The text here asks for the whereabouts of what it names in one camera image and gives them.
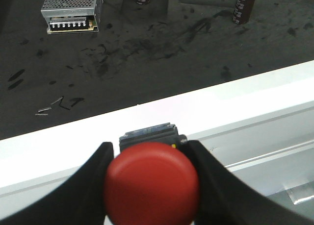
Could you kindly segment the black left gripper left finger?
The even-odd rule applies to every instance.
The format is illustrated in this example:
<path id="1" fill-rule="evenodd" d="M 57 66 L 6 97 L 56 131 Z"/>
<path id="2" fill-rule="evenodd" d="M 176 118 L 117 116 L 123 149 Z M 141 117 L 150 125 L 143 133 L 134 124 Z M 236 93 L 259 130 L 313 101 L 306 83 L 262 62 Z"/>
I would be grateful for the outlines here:
<path id="1" fill-rule="evenodd" d="M 103 142 L 64 183 L 26 208 L 1 220 L 2 225 L 102 225 L 106 210 L 103 184 L 114 158 L 113 144 Z"/>

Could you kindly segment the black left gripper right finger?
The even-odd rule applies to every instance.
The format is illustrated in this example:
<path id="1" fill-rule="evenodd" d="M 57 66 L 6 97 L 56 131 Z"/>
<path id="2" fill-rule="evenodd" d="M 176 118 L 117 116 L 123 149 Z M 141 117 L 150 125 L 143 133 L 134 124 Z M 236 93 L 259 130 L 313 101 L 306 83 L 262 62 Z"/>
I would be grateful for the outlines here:
<path id="1" fill-rule="evenodd" d="M 197 225 L 312 225 L 314 222 L 264 197 L 228 171 L 199 141 L 186 156 L 200 181 Z"/>

